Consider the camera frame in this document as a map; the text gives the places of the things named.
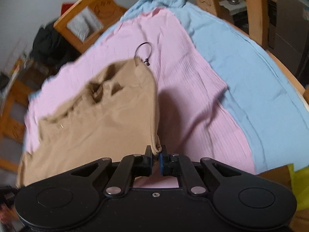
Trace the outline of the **light blue bed sheet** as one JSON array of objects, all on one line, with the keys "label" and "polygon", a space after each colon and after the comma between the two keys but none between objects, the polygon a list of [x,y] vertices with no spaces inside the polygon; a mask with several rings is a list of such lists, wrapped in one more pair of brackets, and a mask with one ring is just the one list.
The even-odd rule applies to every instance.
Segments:
[{"label": "light blue bed sheet", "polygon": [[187,0],[139,0],[92,47],[94,69],[154,47],[158,135],[169,152],[255,174],[308,166],[308,111],[270,56]]}]

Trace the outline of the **pink bed sheet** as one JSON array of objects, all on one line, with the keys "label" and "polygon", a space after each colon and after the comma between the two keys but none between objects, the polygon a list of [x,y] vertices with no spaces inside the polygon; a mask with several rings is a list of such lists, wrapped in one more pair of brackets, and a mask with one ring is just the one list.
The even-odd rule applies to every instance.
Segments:
[{"label": "pink bed sheet", "polygon": [[102,157],[161,147],[255,173],[242,129],[221,105],[226,83],[168,9],[120,23],[31,100],[39,143],[21,159],[27,186]]}]

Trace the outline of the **grey white towel on rail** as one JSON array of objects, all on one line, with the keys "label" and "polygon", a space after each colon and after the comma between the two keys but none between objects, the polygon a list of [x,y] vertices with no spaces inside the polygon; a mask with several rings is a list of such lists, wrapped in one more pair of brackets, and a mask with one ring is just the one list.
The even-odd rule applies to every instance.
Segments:
[{"label": "grey white towel on rail", "polygon": [[83,43],[90,35],[101,30],[104,25],[94,12],[86,7],[74,16],[66,27]]}]

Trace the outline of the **red paper wall decoration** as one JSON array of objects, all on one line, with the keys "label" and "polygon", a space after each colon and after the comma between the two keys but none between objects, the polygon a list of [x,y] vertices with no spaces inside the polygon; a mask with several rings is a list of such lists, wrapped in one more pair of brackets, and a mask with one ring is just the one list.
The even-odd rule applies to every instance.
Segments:
[{"label": "red paper wall decoration", "polygon": [[60,15],[62,16],[68,9],[70,9],[74,5],[73,2],[62,3]]}]

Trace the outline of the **tan hooded jacket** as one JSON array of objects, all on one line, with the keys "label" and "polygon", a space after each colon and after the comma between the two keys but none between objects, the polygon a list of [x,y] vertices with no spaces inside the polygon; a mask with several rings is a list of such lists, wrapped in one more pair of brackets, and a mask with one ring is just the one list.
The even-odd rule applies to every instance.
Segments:
[{"label": "tan hooded jacket", "polygon": [[113,62],[38,125],[39,147],[22,155],[16,185],[27,186],[103,157],[120,161],[150,147],[157,135],[157,85],[139,58]]}]

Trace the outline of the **wooden bed frame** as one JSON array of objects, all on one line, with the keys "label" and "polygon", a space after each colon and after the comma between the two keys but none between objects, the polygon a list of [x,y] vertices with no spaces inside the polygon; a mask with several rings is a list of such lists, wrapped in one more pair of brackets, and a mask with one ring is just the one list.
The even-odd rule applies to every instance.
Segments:
[{"label": "wooden bed frame", "polygon": [[221,98],[243,130],[256,171],[292,164],[308,166],[308,104],[304,89],[277,58],[222,19],[187,0],[139,0],[124,9],[113,0],[89,6],[102,22],[103,37],[122,22],[158,7],[170,10],[190,35],[199,53],[227,83]]}]

